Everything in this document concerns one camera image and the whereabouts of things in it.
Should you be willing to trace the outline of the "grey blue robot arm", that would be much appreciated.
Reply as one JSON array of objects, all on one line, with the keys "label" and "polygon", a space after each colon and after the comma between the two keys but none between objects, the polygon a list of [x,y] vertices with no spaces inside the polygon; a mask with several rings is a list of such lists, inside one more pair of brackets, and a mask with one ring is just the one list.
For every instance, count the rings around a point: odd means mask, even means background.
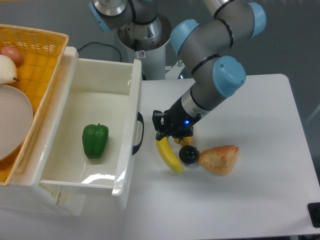
[{"label": "grey blue robot arm", "polygon": [[213,16],[208,24],[187,19],[171,28],[154,0],[89,2],[100,29],[117,30],[132,57],[142,61],[148,80],[165,74],[164,47],[170,43],[195,81],[170,109],[153,112],[158,141],[192,136],[194,124],[245,83],[244,67],[222,52],[252,39],[266,27],[266,13],[256,2],[208,0],[206,6]]}]

